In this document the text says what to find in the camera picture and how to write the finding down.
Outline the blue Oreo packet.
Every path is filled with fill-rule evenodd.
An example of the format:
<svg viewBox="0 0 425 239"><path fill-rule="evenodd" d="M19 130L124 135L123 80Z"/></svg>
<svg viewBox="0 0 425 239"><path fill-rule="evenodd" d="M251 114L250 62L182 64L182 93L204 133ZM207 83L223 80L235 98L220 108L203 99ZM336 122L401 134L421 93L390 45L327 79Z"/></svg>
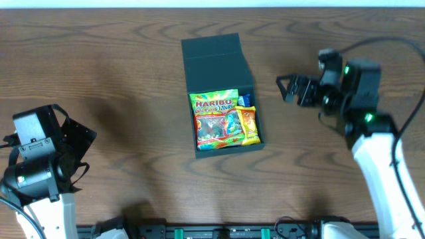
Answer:
<svg viewBox="0 0 425 239"><path fill-rule="evenodd" d="M238 106L251 107L250 94L241 95L238 97Z"/></svg>

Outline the orange yellow snack packet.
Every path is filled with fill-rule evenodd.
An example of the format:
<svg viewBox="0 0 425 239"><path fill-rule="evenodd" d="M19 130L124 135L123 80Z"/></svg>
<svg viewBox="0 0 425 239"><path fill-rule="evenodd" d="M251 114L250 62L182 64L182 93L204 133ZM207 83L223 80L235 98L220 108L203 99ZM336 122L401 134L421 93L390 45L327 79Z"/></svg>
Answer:
<svg viewBox="0 0 425 239"><path fill-rule="evenodd" d="M254 106L236 106L236 112L244 133L242 146L261 143L256 127L256 108Z"/></svg>

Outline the green Haribo worms bag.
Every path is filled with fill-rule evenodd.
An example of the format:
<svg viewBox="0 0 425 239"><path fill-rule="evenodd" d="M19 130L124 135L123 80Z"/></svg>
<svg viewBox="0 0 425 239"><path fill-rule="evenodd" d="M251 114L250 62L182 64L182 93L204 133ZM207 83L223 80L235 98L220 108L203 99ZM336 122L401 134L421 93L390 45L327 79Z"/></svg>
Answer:
<svg viewBox="0 0 425 239"><path fill-rule="evenodd" d="M236 112L237 89L190 94L189 97L199 151L242 144L245 136Z"/></svg>

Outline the dark green gift box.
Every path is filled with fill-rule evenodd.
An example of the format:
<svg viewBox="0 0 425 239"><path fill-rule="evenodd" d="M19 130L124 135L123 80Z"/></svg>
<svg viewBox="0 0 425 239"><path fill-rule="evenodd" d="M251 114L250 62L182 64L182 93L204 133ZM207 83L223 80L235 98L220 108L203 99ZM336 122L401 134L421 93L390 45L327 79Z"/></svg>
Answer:
<svg viewBox="0 0 425 239"><path fill-rule="evenodd" d="M181 41L183 64L188 94L200 94L218 90L237 89L239 94L249 95L256 108L256 127L260 143L200 151L197 159L259 151L266 145L259 104L255 93L255 80L243 55L237 33L184 39Z"/></svg>

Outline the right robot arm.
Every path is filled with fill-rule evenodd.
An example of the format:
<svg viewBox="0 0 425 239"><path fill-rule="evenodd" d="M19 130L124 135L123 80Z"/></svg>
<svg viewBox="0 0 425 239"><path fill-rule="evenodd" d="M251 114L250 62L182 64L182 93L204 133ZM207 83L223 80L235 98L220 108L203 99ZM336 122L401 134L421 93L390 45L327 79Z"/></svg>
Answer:
<svg viewBox="0 0 425 239"><path fill-rule="evenodd" d="M276 78L286 102L320 108L335 117L341 135L366 181L381 238L423 238L424 206L408 171L401 130L378 110L380 64L354 59L323 62L320 77L290 74Z"/></svg>

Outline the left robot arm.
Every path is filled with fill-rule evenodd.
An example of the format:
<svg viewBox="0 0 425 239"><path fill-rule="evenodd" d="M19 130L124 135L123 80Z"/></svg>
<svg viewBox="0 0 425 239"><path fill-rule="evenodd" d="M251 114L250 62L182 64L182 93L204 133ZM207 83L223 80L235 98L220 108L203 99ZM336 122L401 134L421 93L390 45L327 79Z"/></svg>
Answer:
<svg viewBox="0 0 425 239"><path fill-rule="evenodd" d="M97 137L73 119L16 119L6 137L13 146L1 181L7 199L18 208L17 220L27 238L77 238L73 175L89 169L83 157Z"/></svg>

